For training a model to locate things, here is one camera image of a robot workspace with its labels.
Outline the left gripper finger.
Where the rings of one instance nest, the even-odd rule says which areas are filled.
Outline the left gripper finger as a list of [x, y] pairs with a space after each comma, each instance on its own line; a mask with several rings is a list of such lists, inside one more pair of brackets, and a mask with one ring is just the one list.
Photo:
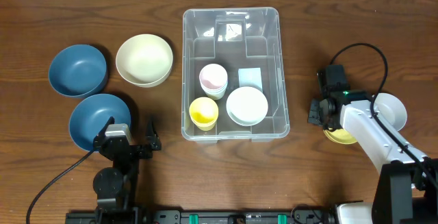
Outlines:
[[149, 147], [152, 151], [160, 151], [162, 149], [162, 143], [159, 138], [159, 135], [155, 129], [153, 119], [150, 118], [148, 120], [147, 126], [146, 126], [146, 133], [145, 138], [147, 143], [149, 144]]
[[105, 132], [108, 128], [109, 125], [114, 124], [114, 117], [111, 116], [109, 117], [109, 119], [107, 120], [106, 124], [103, 126], [103, 128], [99, 131], [99, 133], [96, 135], [97, 138], [103, 138], [105, 137]]

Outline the yellow small bowl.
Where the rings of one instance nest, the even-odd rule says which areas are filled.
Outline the yellow small bowl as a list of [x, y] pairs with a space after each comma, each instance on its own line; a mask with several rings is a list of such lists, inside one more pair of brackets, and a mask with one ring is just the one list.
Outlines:
[[336, 129], [334, 132], [324, 130], [324, 135], [332, 142], [336, 142], [343, 145], [351, 145], [357, 142], [350, 133], [344, 129]]

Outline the yellow cup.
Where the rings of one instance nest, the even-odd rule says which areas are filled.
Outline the yellow cup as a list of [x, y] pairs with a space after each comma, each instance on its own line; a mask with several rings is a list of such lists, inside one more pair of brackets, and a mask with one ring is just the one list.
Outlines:
[[193, 116], [191, 119], [193, 124], [204, 132], [212, 130], [217, 122], [217, 118], [214, 117]]
[[195, 123], [212, 123], [218, 118], [218, 105], [209, 97], [199, 97], [191, 102], [189, 113]]

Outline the grey small bowl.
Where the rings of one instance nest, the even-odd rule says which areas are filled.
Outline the grey small bowl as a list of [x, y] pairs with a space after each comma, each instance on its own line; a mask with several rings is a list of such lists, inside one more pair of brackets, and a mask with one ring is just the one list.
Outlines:
[[396, 96], [389, 93], [379, 93], [375, 105], [385, 119], [398, 131], [407, 123], [407, 110]]

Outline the cream large bowl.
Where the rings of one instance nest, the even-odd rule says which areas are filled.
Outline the cream large bowl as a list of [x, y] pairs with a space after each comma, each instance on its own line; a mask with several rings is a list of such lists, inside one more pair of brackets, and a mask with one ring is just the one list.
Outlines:
[[170, 45], [154, 34], [139, 34], [126, 40], [116, 54], [116, 69], [130, 84], [151, 88], [164, 82], [172, 70]]

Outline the white small bowl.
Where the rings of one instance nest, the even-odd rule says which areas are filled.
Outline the white small bowl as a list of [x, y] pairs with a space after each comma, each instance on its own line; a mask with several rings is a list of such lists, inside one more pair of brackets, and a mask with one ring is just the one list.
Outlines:
[[245, 86], [235, 89], [227, 98], [227, 114], [241, 126], [260, 123], [268, 113], [268, 100], [262, 91]]

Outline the pink cup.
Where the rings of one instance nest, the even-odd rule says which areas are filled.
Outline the pink cup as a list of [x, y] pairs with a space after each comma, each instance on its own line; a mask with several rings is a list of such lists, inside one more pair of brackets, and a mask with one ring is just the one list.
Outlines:
[[228, 81], [226, 69], [219, 64], [208, 64], [202, 68], [199, 74], [202, 86], [210, 90], [222, 88]]

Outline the clear plastic storage container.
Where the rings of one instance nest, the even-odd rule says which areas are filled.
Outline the clear plastic storage container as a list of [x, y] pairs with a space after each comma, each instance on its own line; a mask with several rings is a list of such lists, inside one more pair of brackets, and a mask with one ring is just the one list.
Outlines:
[[[219, 114], [215, 127], [200, 130], [193, 124], [189, 106], [205, 96], [199, 82], [201, 69], [219, 64], [228, 73], [225, 94], [239, 88], [238, 70], [260, 68], [262, 93], [268, 100], [268, 113], [258, 124], [245, 127], [227, 114], [225, 97], [217, 101]], [[198, 143], [249, 139], [270, 142], [289, 134], [279, 13], [275, 8], [189, 9], [183, 14], [181, 134]]]

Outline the cream white cup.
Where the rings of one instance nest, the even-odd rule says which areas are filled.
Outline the cream white cup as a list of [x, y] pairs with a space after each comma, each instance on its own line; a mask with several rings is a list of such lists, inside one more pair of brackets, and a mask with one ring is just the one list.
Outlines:
[[221, 92], [207, 92], [205, 91], [205, 94], [207, 95], [207, 97], [209, 97], [210, 99], [213, 100], [219, 100], [221, 98], [224, 97], [225, 94], [225, 90], [221, 91]]

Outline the light blue cup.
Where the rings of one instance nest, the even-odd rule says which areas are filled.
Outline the light blue cup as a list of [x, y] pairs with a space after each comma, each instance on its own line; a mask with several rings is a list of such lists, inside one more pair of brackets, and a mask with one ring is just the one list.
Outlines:
[[206, 86], [204, 86], [203, 84], [201, 84], [201, 88], [204, 90], [204, 92], [208, 95], [218, 95], [220, 93], [224, 93], [226, 91], [227, 88], [227, 84], [223, 85], [220, 88], [216, 88], [216, 89], [210, 89]]

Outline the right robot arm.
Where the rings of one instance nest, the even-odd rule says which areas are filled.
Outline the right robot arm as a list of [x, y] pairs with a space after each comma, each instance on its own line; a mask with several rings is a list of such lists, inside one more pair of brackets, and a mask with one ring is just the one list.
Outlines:
[[437, 160], [404, 139], [364, 90], [351, 90], [344, 68], [318, 71], [322, 99], [314, 99], [309, 123], [326, 132], [343, 129], [365, 151], [379, 173], [372, 203], [335, 208], [337, 223], [436, 223]]

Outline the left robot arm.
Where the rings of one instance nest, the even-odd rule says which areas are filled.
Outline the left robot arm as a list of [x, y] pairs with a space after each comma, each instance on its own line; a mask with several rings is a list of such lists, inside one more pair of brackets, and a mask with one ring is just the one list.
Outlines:
[[112, 161], [111, 167], [100, 170], [93, 179], [98, 209], [109, 212], [134, 206], [140, 160], [151, 159], [154, 151], [162, 149], [152, 121], [147, 123], [145, 138], [143, 145], [133, 145], [129, 126], [116, 124], [114, 117], [94, 137], [93, 148]]

